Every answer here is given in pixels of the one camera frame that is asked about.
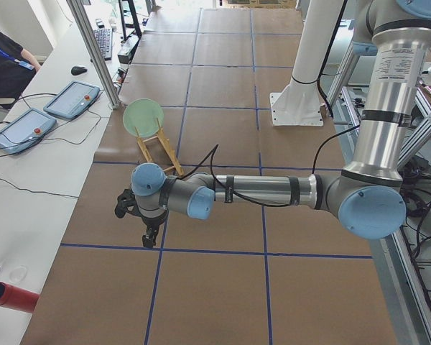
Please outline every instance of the person's arm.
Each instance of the person's arm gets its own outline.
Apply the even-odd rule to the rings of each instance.
[[[21,56],[26,59],[27,61],[29,61],[34,67],[35,67],[35,71],[39,71],[39,69],[41,68],[41,65],[38,63],[37,59],[35,58],[35,56],[32,55],[32,53],[27,50],[27,49],[23,49],[21,51]]]

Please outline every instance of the black mouse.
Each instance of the black mouse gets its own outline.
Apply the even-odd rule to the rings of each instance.
[[[86,72],[88,69],[85,66],[73,66],[70,72],[72,75],[79,75],[81,73]]]

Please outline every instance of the light blue cap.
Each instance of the light blue cap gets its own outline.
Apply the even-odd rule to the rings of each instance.
[[[386,237],[404,223],[406,206],[398,192],[373,185],[347,197],[338,210],[338,219],[352,233],[364,239]]]
[[[372,43],[353,41],[353,52],[358,56],[376,56],[379,50]]]
[[[154,163],[143,163],[132,172],[131,188],[138,196],[150,196],[163,186],[165,180],[162,168]]]
[[[397,3],[413,16],[431,19],[431,0],[397,0]]]
[[[199,187],[190,197],[187,206],[187,215],[190,218],[208,219],[213,209],[216,192],[207,187]]]

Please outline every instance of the person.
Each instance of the person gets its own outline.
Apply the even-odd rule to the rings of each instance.
[[[18,99],[40,67],[31,52],[0,32],[0,98]]]

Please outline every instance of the white table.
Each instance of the white table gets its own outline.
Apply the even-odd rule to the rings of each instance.
[[[112,76],[120,66],[116,57],[120,49],[119,36],[117,38],[113,60],[107,62]],[[70,74],[74,65],[84,65],[88,72],[74,77]],[[69,28],[23,95],[58,93],[71,80],[91,83],[102,89],[76,24]],[[27,98],[27,102],[42,110],[50,99],[50,96]],[[20,101],[5,119],[11,121],[27,109],[27,105]],[[43,141],[20,155],[2,157],[0,178],[20,188],[78,196],[111,114],[106,94],[103,93],[91,106],[91,111],[101,120],[84,143]],[[85,112],[47,138],[80,142],[99,116]],[[58,125],[62,123],[63,120],[57,120]],[[41,292],[76,201],[75,198],[20,191],[0,181],[0,281]],[[10,273],[21,266],[27,268],[27,275],[20,282],[11,281]],[[18,344],[30,317],[30,314],[0,307],[0,345]]]

